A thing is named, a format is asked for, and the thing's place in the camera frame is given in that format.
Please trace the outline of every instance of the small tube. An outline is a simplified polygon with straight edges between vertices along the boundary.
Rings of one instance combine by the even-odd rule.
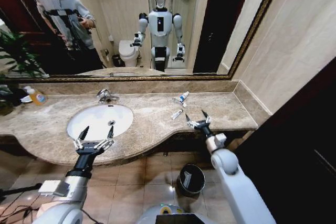
[[[185,92],[184,94],[181,94],[180,96],[180,102],[183,102],[189,95],[189,91]]]
[[[173,120],[175,120],[179,115],[182,114],[182,112],[183,112],[182,109],[178,110],[177,112],[175,112],[175,113],[171,116],[171,118],[172,118]]]

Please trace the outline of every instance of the black trash bin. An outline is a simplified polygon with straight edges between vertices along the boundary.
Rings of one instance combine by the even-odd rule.
[[[199,194],[205,186],[204,173],[198,166],[186,164],[177,177],[177,186],[184,196],[195,196]]]
[[[124,67],[125,62],[120,58],[120,55],[113,55],[112,61],[115,67]]]

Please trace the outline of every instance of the gray hoodie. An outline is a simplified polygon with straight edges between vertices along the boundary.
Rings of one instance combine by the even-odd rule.
[[[43,18],[46,18],[46,13],[53,11],[59,15],[65,15],[65,9],[77,10],[79,14],[87,19],[94,20],[94,17],[90,12],[83,6],[80,0],[36,0],[37,9],[42,15]],[[67,47],[71,48],[73,37],[71,35],[70,29],[66,27],[65,23],[59,16],[50,16],[57,26],[58,30],[65,36],[67,39]],[[86,29],[79,23],[77,15],[71,14],[68,15],[70,18],[71,25],[73,30],[76,32],[77,36],[84,42],[84,44],[89,48],[93,49],[93,40],[91,35],[88,34]]]

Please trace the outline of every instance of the toilet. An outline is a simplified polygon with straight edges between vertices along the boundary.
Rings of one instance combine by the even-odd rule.
[[[119,42],[120,58],[125,62],[125,67],[136,67],[139,47],[131,47],[133,40],[121,40]]]

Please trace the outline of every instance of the door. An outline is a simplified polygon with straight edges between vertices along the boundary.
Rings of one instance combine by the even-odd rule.
[[[244,1],[208,0],[194,73],[217,72]]]
[[[25,35],[48,74],[72,72],[72,60],[64,50],[64,43],[47,27],[35,0],[0,0],[0,18],[12,32]]]
[[[335,223],[336,58],[235,151],[277,223]]]

